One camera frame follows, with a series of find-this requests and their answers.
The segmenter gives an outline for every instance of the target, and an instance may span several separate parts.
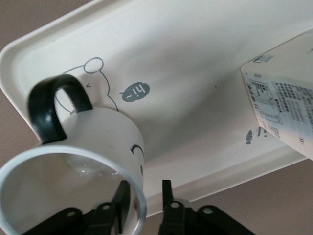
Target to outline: nutrition label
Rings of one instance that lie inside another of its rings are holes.
[[[256,114],[279,138],[279,130],[313,139],[313,90],[260,75],[245,75]]]

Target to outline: white box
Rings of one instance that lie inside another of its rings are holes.
[[[261,127],[313,160],[313,30],[241,67]]]

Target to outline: white tray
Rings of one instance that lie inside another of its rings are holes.
[[[311,0],[95,0],[9,44],[0,85],[27,123],[30,89],[65,72],[94,106],[131,118],[146,143],[152,215],[162,179],[196,200],[305,159],[258,128],[240,66],[311,28],[312,9]],[[71,106],[57,98],[64,119]]]

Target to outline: black mug handle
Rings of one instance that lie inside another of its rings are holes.
[[[67,138],[54,106],[59,88],[64,89],[77,112],[92,109],[85,89],[74,76],[62,74],[39,82],[28,97],[28,112],[31,125],[43,144]]]

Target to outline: white mug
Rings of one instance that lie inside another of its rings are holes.
[[[54,106],[63,88],[76,108],[62,125]],[[80,82],[63,74],[38,83],[29,95],[32,128],[42,144],[0,169],[0,226],[22,234],[68,207],[89,212],[111,201],[121,182],[131,187],[125,233],[139,234],[145,217],[142,135],[125,115],[93,108]]]

